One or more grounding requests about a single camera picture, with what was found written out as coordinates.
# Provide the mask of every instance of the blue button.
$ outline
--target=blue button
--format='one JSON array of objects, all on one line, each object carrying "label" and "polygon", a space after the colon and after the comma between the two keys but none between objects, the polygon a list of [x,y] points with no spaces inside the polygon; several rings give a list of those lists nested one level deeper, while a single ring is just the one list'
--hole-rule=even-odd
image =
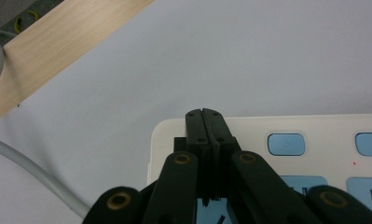
[{"label": "blue button", "polygon": [[305,141],[299,133],[273,133],[268,137],[268,149],[274,156],[300,156],[305,152]]},{"label": "blue button", "polygon": [[289,188],[303,195],[307,195],[308,190],[312,187],[328,184],[327,180],[322,176],[281,175],[281,178]]},{"label": "blue button", "polygon": [[372,156],[372,133],[358,133],[355,141],[360,154]]}]

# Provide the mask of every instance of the circular joint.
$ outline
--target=circular joint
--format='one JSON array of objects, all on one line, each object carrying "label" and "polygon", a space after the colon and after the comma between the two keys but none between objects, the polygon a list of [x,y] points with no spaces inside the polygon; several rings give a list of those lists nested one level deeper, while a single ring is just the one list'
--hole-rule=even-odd
[{"label": "circular joint", "polygon": [[174,162],[176,162],[177,164],[181,164],[181,165],[187,164],[190,161],[191,161],[191,158],[189,158],[189,156],[187,156],[186,154],[180,154],[174,158]]},{"label": "circular joint", "polygon": [[320,193],[320,199],[332,207],[344,208],[348,206],[348,201],[342,195],[332,191],[324,191]]},{"label": "circular joint", "polygon": [[257,158],[255,156],[246,154],[246,153],[241,154],[239,156],[239,159],[241,160],[241,162],[247,163],[247,164],[252,164],[257,161]]},{"label": "circular joint", "polygon": [[131,202],[131,196],[129,193],[122,191],[120,193],[113,194],[107,200],[107,207],[111,210],[120,210],[128,206]]}]

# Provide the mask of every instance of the light blue button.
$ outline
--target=light blue button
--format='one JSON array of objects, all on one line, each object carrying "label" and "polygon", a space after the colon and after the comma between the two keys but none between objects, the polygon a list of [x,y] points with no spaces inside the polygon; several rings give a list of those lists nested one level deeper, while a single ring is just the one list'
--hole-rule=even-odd
[{"label": "light blue button", "polygon": [[299,133],[273,133],[268,137],[268,149],[274,156],[300,156],[305,152],[305,141]]},{"label": "light blue button", "polygon": [[355,141],[360,154],[372,156],[372,133],[358,133]]},{"label": "light blue button", "polygon": [[350,177],[348,192],[372,211],[372,177]]},{"label": "light blue button", "polygon": [[327,180],[322,176],[313,175],[281,175],[287,186],[298,193],[307,195],[310,188],[320,185],[327,185]]}]

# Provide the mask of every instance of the wooden plank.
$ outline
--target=wooden plank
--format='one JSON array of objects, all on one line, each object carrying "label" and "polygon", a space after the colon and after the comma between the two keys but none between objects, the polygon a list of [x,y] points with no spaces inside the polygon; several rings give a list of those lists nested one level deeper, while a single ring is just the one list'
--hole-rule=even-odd
[{"label": "wooden plank", "polygon": [[65,0],[4,46],[0,118],[152,0]]}]

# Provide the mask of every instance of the power outlet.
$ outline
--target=power outlet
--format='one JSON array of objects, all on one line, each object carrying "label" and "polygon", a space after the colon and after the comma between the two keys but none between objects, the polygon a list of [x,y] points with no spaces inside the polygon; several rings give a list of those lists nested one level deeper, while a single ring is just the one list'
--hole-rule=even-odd
[{"label": "power outlet", "polygon": [[346,185],[349,194],[372,211],[372,177],[351,177]]},{"label": "power outlet", "polygon": [[312,187],[327,185],[327,180],[321,176],[281,175],[281,178],[288,187],[303,195],[306,195]]},{"label": "power outlet", "polygon": [[197,224],[201,223],[231,224],[227,212],[227,199],[210,201],[207,207],[202,205],[202,199],[198,199]]}]

